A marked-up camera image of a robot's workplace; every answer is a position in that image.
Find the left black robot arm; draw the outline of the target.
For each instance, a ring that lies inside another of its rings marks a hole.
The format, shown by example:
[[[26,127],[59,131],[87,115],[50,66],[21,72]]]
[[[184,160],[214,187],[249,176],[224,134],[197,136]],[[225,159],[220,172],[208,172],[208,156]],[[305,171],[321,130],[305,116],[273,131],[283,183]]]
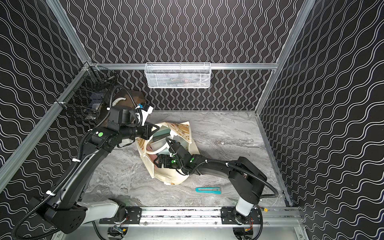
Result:
[[[80,203],[80,196],[97,166],[119,147],[123,140],[148,140],[158,129],[147,123],[153,112],[149,103],[135,102],[131,91],[117,85],[112,89],[106,116],[81,139],[71,166],[41,198],[31,199],[30,210],[14,225],[11,236],[22,240],[18,230],[32,215],[37,214],[54,229],[34,236],[43,239],[58,232],[70,234],[82,224],[92,222],[91,207]]]

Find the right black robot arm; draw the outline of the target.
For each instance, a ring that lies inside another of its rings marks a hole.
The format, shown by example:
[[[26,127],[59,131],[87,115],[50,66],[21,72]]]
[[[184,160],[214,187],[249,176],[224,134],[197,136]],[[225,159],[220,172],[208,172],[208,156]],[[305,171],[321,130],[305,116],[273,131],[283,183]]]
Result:
[[[166,138],[169,154],[159,154],[154,165],[160,169],[174,169],[184,176],[210,175],[228,179],[239,195],[235,208],[224,219],[237,225],[250,224],[254,207],[264,198],[276,198],[278,190],[268,183],[268,178],[251,161],[239,157],[235,161],[223,161],[190,154],[179,142]]]

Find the cream canvas tote bag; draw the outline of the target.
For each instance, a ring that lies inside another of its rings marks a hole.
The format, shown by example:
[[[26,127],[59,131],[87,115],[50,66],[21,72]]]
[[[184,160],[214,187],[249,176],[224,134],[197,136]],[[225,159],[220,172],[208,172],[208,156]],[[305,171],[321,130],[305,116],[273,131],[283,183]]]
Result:
[[[179,185],[188,176],[180,170],[178,160],[170,153],[170,147],[166,138],[170,138],[181,144],[191,155],[200,151],[192,138],[192,130],[189,122],[156,124],[158,131],[149,140],[136,138],[135,145],[139,156],[152,178],[156,178],[165,185]]]

